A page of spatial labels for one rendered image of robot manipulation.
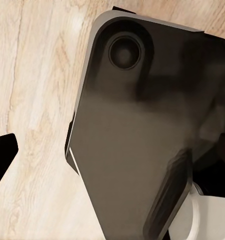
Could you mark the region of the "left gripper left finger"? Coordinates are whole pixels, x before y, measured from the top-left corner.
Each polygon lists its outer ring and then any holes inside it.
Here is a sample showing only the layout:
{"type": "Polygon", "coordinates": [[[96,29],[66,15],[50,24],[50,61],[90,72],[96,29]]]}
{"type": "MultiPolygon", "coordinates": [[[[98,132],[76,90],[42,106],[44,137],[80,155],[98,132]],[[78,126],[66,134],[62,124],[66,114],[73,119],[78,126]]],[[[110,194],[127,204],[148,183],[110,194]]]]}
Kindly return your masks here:
{"type": "Polygon", "coordinates": [[[18,142],[14,133],[0,136],[0,181],[18,152],[18,142]]]}

